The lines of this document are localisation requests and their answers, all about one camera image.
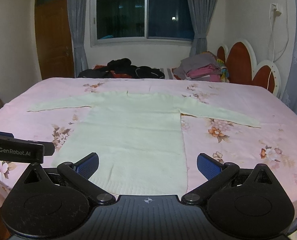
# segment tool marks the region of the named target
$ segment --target pink floral bedsheet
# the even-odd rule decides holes
[[[202,103],[258,119],[262,128],[182,116],[187,190],[206,181],[196,167],[199,153],[206,153],[221,163],[234,162],[241,168],[265,163],[292,200],[297,216],[297,116],[261,87],[203,81],[52,78],[34,85],[0,110],[0,131],[13,133],[15,138],[25,140],[52,141],[56,154],[89,108],[34,113],[27,112],[29,106],[57,98],[111,90],[192,97]],[[50,167],[52,159],[52,156],[45,157],[42,166]],[[0,206],[26,167],[23,163],[0,161]]]

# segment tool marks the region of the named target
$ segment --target flower-shaped headboard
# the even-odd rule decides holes
[[[257,65],[254,50],[247,40],[238,40],[227,53],[227,46],[221,44],[217,50],[217,57],[226,63],[229,81],[235,84],[260,86],[278,96],[281,78],[278,69],[268,60]]]

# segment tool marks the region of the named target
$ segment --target metal screw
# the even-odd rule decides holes
[[[99,194],[96,198],[101,202],[106,202],[111,200],[113,196],[111,194],[103,193],[103,194]]]
[[[184,198],[189,202],[195,202],[195,201],[198,201],[200,199],[200,196],[198,194],[195,194],[195,193],[189,193],[189,194],[186,194],[184,196]]]
[[[227,162],[227,163],[224,163],[225,166],[231,166],[231,165],[235,165],[235,163],[231,163],[231,162]]]

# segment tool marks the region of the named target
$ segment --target white cable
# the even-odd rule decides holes
[[[271,26],[271,34],[272,34],[272,40],[273,40],[273,45],[274,45],[274,48],[273,48],[273,59],[272,59],[272,67],[270,68],[271,69],[271,72],[269,73],[269,76],[268,76],[268,81],[267,81],[267,88],[266,90],[268,90],[268,85],[269,85],[269,79],[271,77],[271,74],[273,72],[273,64],[274,64],[274,54],[275,54],[275,40],[274,40],[274,34],[273,34],[273,26],[272,26],[272,19],[271,19],[271,9],[272,9],[272,3],[269,7],[269,24]]]
[[[285,47],[284,47],[282,50],[280,50],[279,52],[276,52],[276,54],[281,53],[281,55],[280,55],[276,60],[274,60],[274,62],[278,61],[278,60],[283,56],[284,52],[286,51],[287,45],[288,45],[288,43],[289,43],[289,41],[290,41],[290,30],[289,30],[289,26],[288,26],[288,0],[286,0],[286,5],[285,5],[285,7],[286,7],[285,10],[286,10],[286,32],[287,32],[287,42],[286,42]]]

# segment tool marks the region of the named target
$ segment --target wall outlet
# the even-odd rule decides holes
[[[281,16],[282,6],[280,6],[278,3],[272,3],[272,10],[273,10],[275,16]]]

